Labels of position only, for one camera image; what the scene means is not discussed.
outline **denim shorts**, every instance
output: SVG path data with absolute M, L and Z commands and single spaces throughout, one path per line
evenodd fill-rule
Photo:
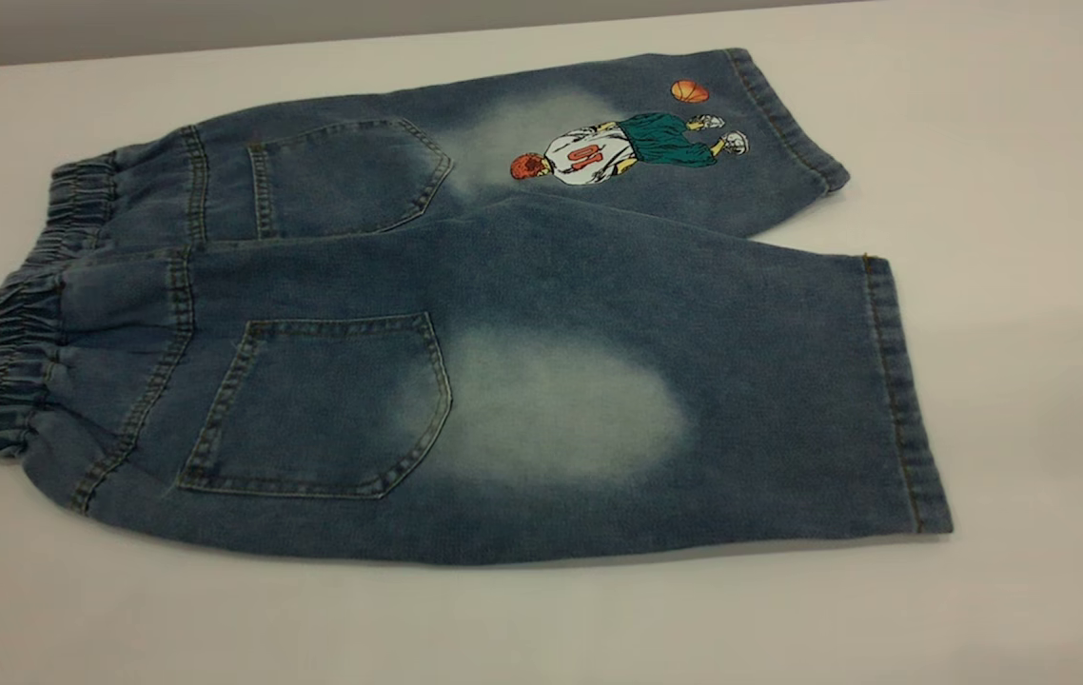
M 888 262 L 747 239 L 847 179 L 745 51 L 76 161 L 0 289 L 0 456 L 104 524 L 265 555 L 948 532 Z

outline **cartoon basketball player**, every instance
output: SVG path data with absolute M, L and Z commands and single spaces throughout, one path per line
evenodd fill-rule
M 723 120 L 713 114 L 700 114 L 689 121 L 681 121 L 675 114 L 637 114 L 628 120 L 560 135 L 546 148 L 546 155 L 527 153 L 516 157 L 512 177 L 520 181 L 553 173 L 569 185 L 590 185 L 624 174 L 638 161 L 708 168 L 720 153 L 743 155 L 749 150 L 749 140 L 738 130 L 721 136 L 715 145 L 686 139 L 687 131 L 721 127 Z

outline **orange hair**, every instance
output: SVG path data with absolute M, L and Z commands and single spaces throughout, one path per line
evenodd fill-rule
M 523 181 L 525 177 L 535 177 L 546 170 L 546 158 L 537 153 L 525 153 L 512 160 L 512 177 L 516 181 Z

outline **white table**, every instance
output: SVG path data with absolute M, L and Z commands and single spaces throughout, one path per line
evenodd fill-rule
M 853 173 L 760 239 L 892 260 L 958 532 L 556 568 L 299 563 L 107 529 L 0 463 L 0 682 L 1083 682 L 1083 0 L 0 68 L 0 280 L 60 161 L 276 100 L 728 44 Z

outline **orange basketball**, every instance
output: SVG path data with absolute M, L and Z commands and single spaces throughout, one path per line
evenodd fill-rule
M 688 79 L 675 82 L 671 91 L 673 96 L 680 100 L 681 103 L 703 103 L 710 96 L 710 93 L 705 88 Z

